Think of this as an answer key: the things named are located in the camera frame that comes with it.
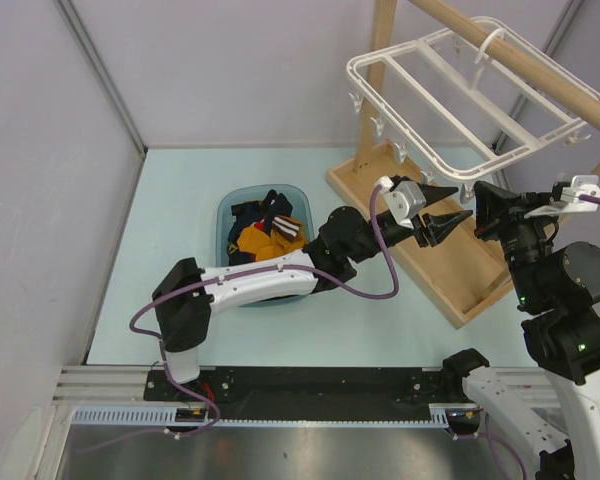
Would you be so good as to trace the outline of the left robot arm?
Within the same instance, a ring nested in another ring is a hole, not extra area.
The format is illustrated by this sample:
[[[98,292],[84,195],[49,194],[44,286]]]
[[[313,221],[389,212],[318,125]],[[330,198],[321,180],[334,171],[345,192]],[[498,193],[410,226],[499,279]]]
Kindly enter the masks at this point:
[[[194,258],[179,260],[152,294],[169,370],[167,389],[182,400],[199,392],[198,348],[206,340],[212,317],[261,301],[346,288],[356,275],[355,264],[377,254],[387,256],[389,248],[409,238],[421,248],[441,244],[472,213],[431,215],[426,209],[456,191],[384,176],[372,195],[384,197],[388,209],[365,217],[354,207],[339,207],[319,228],[317,237],[299,250],[250,264],[207,269]]]

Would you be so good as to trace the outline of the brown white striped sock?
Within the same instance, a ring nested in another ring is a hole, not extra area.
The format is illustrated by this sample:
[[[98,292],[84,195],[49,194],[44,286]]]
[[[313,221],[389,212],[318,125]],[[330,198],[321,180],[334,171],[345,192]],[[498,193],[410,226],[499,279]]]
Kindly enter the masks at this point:
[[[292,218],[275,216],[272,220],[272,229],[288,241],[294,241],[302,230],[302,224]]]

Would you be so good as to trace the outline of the mustard yellow sock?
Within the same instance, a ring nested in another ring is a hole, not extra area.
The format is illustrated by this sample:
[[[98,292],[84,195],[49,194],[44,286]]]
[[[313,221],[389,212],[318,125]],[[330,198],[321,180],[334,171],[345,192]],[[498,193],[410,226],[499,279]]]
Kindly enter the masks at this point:
[[[304,236],[303,224],[299,236],[294,241],[288,241],[272,229],[272,222],[270,231],[266,233],[263,221],[253,223],[244,228],[237,239],[239,251],[250,254],[253,261],[264,261],[281,257],[290,254],[295,250],[302,249],[305,244],[306,239]]]

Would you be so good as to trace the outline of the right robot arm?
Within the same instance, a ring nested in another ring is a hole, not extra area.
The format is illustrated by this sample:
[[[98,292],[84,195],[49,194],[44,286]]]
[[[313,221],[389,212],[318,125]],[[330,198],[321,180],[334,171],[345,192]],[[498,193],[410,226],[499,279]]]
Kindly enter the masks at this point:
[[[537,479],[600,479],[600,248],[579,241],[556,250],[545,232],[561,215],[596,211],[597,181],[576,175],[541,193],[474,185],[475,235],[503,249],[518,308],[530,316],[521,324],[527,352],[555,391],[567,431],[544,424],[475,349],[444,360],[441,388],[499,423],[534,457]]]

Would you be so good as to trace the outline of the white plastic clip hanger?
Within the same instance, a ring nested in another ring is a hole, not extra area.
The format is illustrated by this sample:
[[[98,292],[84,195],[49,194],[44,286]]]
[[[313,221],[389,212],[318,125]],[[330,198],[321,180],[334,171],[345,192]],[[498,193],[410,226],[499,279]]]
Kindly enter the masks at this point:
[[[579,132],[587,125],[564,104],[550,99],[539,88],[488,56],[486,49],[491,42],[496,39],[505,41],[600,103],[598,91],[504,23],[486,16],[477,17],[476,22],[488,31],[485,42],[480,46],[471,44],[450,29],[442,29],[416,40],[354,57],[346,65],[347,75],[356,90],[352,95],[354,103],[361,105],[368,102],[377,112],[372,119],[375,131],[381,133],[385,126],[391,126],[401,138],[400,154],[415,154],[435,174],[459,184],[464,200],[472,197],[476,181],[531,157],[558,141],[576,142]],[[379,88],[365,79],[365,74],[373,67],[388,68],[408,94],[425,105],[431,117],[456,133],[461,145],[473,152],[476,158],[474,164],[466,168],[453,164],[440,148],[427,140],[424,126],[416,121],[413,114],[402,112],[397,103],[390,102]],[[524,128],[483,92],[481,83],[486,77],[503,81],[519,98],[547,114],[551,129],[537,134]],[[472,108],[482,121],[497,127],[512,140],[512,148],[502,153],[495,152],[479,138],[476,124],[458,113],[462,106]]]

